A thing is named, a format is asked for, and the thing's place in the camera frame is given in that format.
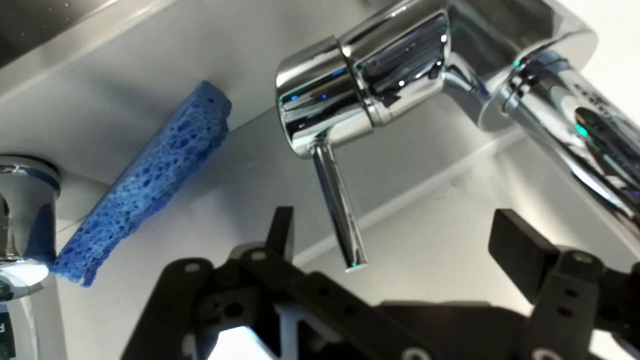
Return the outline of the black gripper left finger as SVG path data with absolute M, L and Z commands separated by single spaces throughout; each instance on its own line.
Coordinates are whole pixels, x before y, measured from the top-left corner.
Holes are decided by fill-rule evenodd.
M 326 276 L 292 264 L 294 210 L 273 211 L 268 238 L 215 266 L 167 264 L 119 360 L 205 360 L 220 334 L 250 330 L 277 360 L 428 360 L 417 334 Z

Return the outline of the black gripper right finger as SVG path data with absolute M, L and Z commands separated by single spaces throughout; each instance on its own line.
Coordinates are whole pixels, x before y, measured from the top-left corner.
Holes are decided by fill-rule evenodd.
M 589 351 L 594 330 L 640 360 L 640 264 L 619 271 L 589 251 L 553 246 L 509 207 L 493 211 L 487 251 L 531 304 L 522 360 L 599 360 Z

